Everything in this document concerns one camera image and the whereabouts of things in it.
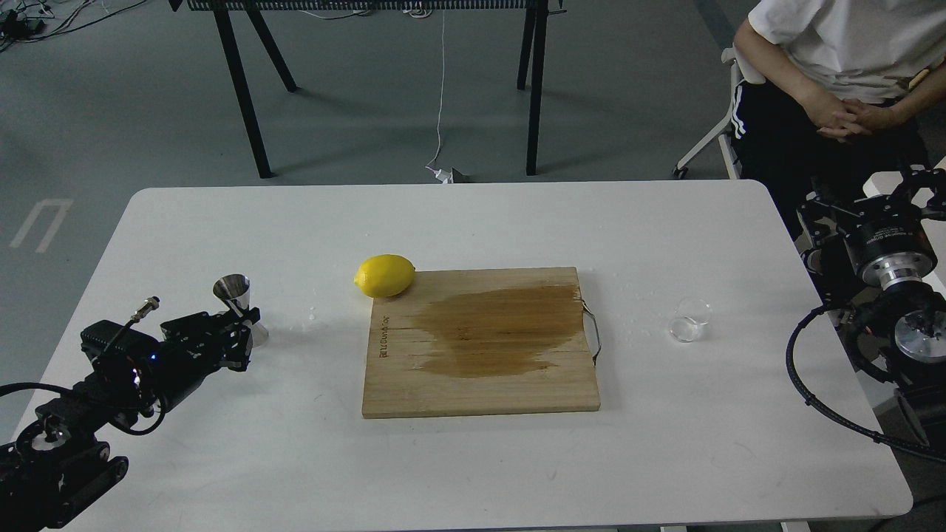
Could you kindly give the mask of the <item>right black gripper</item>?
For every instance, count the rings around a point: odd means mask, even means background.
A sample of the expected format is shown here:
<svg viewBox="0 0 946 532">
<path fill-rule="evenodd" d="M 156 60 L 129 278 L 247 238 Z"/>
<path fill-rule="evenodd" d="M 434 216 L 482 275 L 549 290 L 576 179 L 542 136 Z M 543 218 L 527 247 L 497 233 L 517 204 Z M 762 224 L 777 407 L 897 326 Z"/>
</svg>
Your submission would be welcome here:
<svg viewBox="0 0 946 532">
<path fill-rule="evenodd" d="M 801 253 L 837 251 L 851 260 L 861 282 L 888 290 L 905 282 L 922 282 L 937 266 L 937 256 L 920 219 L 945 222 L 945 169 L 907 168 L 894 189 L 894 201 L 913 206 L 920 191 L 931 198 L 913 214 L 885 214 L 847 229 L 842 223 L 856 216 L 857 197 L 808 194 L 797 208 L 802 236 L 797 238 Z"/>
</svg>

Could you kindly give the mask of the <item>person's right hand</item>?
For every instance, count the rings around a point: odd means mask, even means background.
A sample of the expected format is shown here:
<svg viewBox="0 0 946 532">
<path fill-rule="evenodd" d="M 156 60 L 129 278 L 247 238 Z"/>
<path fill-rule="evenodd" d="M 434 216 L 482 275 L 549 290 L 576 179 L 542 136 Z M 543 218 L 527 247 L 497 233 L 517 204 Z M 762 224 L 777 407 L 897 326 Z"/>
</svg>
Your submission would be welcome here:
<svg viewBox="0 0 946 532">
<path fill-rule="evenodd" d="M 830 93 L 804 95 L 800 105 L 820 136 L 847 141 L 855 136 L 869 136 L 866 127 L 866 105 L 860 100 L 840 100 Z"/>
</svg>

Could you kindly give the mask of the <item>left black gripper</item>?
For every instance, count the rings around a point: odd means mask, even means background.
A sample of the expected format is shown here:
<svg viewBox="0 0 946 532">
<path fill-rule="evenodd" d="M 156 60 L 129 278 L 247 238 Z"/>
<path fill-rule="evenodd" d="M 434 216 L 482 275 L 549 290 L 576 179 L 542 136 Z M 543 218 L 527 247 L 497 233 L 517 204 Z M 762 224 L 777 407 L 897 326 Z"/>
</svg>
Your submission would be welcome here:
<svg viewBox="0 0 946 532">
<path fill-rule="evenodd" d="M 170 411 L 220 367 L 248 370 L 260 318 L 259 307 L 200 311 L 162 323 L 162 341 L 101 320 L 81 331 L 81 349 L 116 404 L 145 413 L 161 400 Z"/>
</svg>

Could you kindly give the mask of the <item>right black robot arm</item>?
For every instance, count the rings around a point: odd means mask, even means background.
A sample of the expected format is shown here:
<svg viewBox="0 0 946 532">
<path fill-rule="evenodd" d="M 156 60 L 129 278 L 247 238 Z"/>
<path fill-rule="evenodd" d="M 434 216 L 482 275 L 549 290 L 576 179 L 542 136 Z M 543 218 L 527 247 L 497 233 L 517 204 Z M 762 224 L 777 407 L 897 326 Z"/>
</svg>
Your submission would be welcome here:
<svg viewBox="0 0 946 532">
<path fill-rule="evenodd" d="M 944 219 L 944 171 L 903 168 L 888 194 L 843 202 L 827 186 L 801 203 L 797 218 L 812 256 L 838 255 L 842 266 L 810 268 L 822 304 L 789 337 L 785 364 L 805 403 L 842 427 L 894 450 L 944 462 L 944 296 L 925 281 L 937 266 L 924 221 Z M 837 314 L 839 339 L 855 368 L 894 385 L 912 438 L 886 437 L 838 414 L 815 396 L 795 367 L 801 331 Z"/>
</svg>

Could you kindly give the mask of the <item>person's left hand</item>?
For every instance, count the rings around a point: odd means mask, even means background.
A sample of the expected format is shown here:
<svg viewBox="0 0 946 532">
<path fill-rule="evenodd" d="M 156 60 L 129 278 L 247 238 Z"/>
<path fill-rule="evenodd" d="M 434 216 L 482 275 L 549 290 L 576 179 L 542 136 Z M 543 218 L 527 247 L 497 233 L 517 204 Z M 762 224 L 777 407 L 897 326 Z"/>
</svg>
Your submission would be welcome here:
<svg viewBox="0 0 946 532">
<path fill-rule="evenodd" d="M 911 119 L 898 104 L 882 107 L 861 100 L 843 100 L 843 104 L 845 110 L 854 117 L 848 119 L 848 125 L 845 127 L 855 134 L 872 135 L 892 130 L 905 125 Z"/>
</svg>

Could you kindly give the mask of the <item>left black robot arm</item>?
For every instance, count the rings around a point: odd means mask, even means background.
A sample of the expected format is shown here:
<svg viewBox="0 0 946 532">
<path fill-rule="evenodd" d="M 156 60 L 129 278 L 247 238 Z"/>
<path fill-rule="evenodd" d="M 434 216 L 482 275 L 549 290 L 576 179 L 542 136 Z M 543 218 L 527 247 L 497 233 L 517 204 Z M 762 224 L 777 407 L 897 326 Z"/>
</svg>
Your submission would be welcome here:
<svg viewBox="0 0 946 532">
<path fill-rule="evenodd" d="M 205 311 L 161 326 L 163 340 L 125 324 L 102 320 L 81 331 L 91 374 L 70 388 L 43 383 L 4 385 L 2 394 L 36 389 L 56 398 L 2 447 L 1 521 L 4 531 L 63 528 L 126 475 L 129 459 L 98 439 L 105 426 L 142 437 L 142 417 L 156 423 L 220 368 L 249 366 L 256 307 Z"/>
</svg>

